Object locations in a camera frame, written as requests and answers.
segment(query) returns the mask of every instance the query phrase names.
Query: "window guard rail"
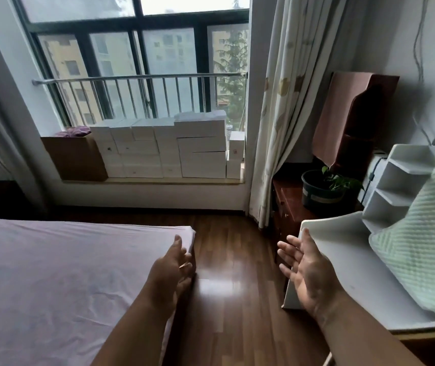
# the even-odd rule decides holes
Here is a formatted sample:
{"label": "window guard rail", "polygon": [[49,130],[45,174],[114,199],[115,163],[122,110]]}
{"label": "window guard rail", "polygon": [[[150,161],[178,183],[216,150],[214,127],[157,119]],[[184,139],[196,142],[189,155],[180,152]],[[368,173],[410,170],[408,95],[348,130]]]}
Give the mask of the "window guard rail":
{"label": "window guard rail", "polygon": [[[165,105],[166,114],[168,117],[171,116],[171,110],[169,105],[169,97],[167,90],[167,83],[173,82],[173,87],[176,88],[176,98],[178,100],[178,111],[182,112],[182,102],[179,88],[180,85],[185,82],[187,87],[190,87],[190,101],[192,110],[195,110],[196,103],[194,102],[194,90],[197,89],[199,103],[199,110],[206,112],[208,105],[210,105],[211,98],[206,99],[206,90],[204,90],[205,85],[210,88],[213,84],[214,89],[214,101],[215,107],[218,107],[218,90],[217,86],[218,78],[230,79],[236,77],[237,79],[244,79],[243,89],[243,111],[244,103],[246,101],[246,84],[248,80],[248,73],[184,73],[184,74],[139,74],[139,75],[114,75],[110,77],[86,77],[86,78],[70,78],[70,79],[33,79],[32,83],[34,86],[46,85],[50,88],[56,88],[59,98],[64,106],[64,110],[70,119],[71,125],[83,124],[87,125],[87,122],[95,123],[100,120],[115,118],[118,116],[114,107],[116,105],[122,116],[124,118],[133,117],[130,110],[133,110],[135,118],[141,118],[139,115],[141,109],[137,111],[137,106],[135,104],[135,94],[133,93],[135,87],[131,87],[131,82],[136,81],[137,89],[139,89],[140,100],[137,103],[141,103],[142,110],[144,112],[145,118],[158,118],[158,108],[155,100],[154,83],[156,80],[160,80],[163,83],[163,92],[165,95]],[[179,79],[188,79],[189,83]],[[195,82],[193,79],[197,79],[197,87],[194,88]],[[110,95],[108,89],[108,83],[111,84],[113,88],[113,94]],[[122,89],[125,90],[125,98],[121,95]],[[239,127],[242,127],[243,117],[241,117],[241,122]]]}

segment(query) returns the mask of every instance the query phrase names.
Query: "tree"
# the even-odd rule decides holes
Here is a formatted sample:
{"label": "tree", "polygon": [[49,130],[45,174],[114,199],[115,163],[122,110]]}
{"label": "tree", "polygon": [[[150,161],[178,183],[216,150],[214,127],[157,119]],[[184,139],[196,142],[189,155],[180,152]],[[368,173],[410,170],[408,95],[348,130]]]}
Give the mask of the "tree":
{"label": "tree", "polygon": [[[239,9],[239,0],[234,0],[233,8]],[[248,44],[245,38],[245,31],[233,28],[229,32],[229,38],[224,40],[224,48],[217,50],[217,61],[214,60],[215,70],[222,73],[246,72],[248,67]],[[225,101],[224,108],[230,124],[237,130],[243,116],[245,105],[246,80],[242,77],[227,77],[217,80],[218,90],[222,94],[219,99]]]}

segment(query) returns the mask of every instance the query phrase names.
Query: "bed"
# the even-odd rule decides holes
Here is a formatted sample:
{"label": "bed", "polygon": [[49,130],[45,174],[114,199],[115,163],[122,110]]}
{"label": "bed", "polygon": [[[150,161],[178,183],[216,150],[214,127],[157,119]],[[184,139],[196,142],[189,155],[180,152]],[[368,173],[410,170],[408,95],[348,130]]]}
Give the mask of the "bed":
{"label": "bed", "polygon": [[0,220],[0,366],[90,364],[175,234],[192,252],[189,226]]}

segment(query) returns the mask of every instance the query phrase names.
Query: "potted plant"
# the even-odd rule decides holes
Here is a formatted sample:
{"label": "potted plant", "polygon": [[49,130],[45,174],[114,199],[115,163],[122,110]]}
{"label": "potted plant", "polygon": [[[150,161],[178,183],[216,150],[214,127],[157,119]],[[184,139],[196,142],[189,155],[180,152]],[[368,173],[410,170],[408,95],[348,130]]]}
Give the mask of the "potted plant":
{"label": "potted plant", "polygon": [[302,204],[318,215],[335,215],[348,191],[363,188],[355,178],[335,174],[324,166],[302,174]]}

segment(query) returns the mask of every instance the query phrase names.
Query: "forearm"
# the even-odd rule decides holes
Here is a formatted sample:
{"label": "forearm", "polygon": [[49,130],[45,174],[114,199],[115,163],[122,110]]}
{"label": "forearm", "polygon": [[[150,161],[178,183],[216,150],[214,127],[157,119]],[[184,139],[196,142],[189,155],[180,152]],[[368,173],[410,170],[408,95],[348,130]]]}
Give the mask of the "forearm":
{"label": "forearm", "polygon": [[112,330],[92,366],[157,366],[167,314],[139,295]]}
{"label": "forearm", "polygon": [[318,323],[338,366],[423,366],[345,292],[318,316]]}

